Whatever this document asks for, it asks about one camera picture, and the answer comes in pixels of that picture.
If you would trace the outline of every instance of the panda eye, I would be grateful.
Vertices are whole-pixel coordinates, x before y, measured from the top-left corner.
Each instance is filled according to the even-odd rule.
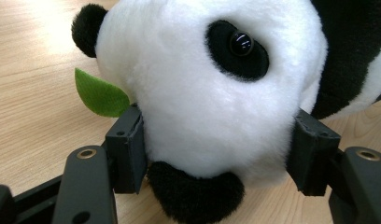
[[[245,32],[236,31],[231,36],[229,46],[234,55],[247,56],[254,49],[254,39]]]
[[[268,54],[248,33],[227,21],[215,21],[208,26],[205,38],[220,72],[243,82],[257,81],[266,75]]]

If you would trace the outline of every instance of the brass screw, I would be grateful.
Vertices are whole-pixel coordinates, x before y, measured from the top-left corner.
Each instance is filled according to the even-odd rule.
[[[92,149],[92,148],[87,148],[81,150],[78,154],[77,157],[81,160],[87,160],[93,157],[95,154],[97,154],[97,150]]]
[[[356,153],[359,157],[361,157],[367,161],[380,161],[379,155],[377,155],[376,153],[374,153],[372,151],[360,149],[360,150],[357,150]]]

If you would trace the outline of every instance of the stuffed animal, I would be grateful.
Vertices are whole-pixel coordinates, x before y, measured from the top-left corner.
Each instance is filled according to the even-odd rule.
[[[381,98],[380,0],[122,0],[85,6],[72,32],[105,80],[77,70],[79,95],[108,117],[137,103],[148,181],[179,222],[218,222],[244,186],[279,183],[299,108]]]

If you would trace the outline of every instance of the green leaf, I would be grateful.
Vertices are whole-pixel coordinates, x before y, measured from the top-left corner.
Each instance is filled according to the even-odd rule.
[[[130,105],[129,97],[120,88],[78,68],[75,81],[83,104],[100,116],[117,118]]]

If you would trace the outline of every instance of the wooden surface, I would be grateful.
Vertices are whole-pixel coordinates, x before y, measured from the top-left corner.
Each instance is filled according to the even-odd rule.
[[[98,1],[111,8],[116,1]],[[86,0],[0,0],[0,184],[17,195],[64,169],[78,147],[100,145],[111,120],[78,98],[74,68],[98,76],[94,59],[74,45],[70,25]],[[381,151],[381,102],[349,118],[327,122],[343,136],[341,148]],[[222,223],[332,223],[328,197],[305,198],[288,180],[248,189],[240,208]],[[174,223],[149,186],[117,195],[120,223]]]

